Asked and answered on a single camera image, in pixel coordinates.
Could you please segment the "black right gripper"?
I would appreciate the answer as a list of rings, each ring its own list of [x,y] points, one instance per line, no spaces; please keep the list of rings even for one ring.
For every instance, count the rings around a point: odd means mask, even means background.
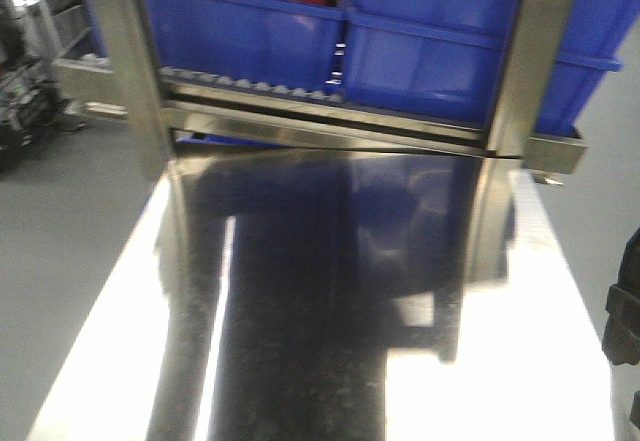
[[[617,282],[610,286],[602,350],[615,366],[639,364],[639,230],[629,238]]]

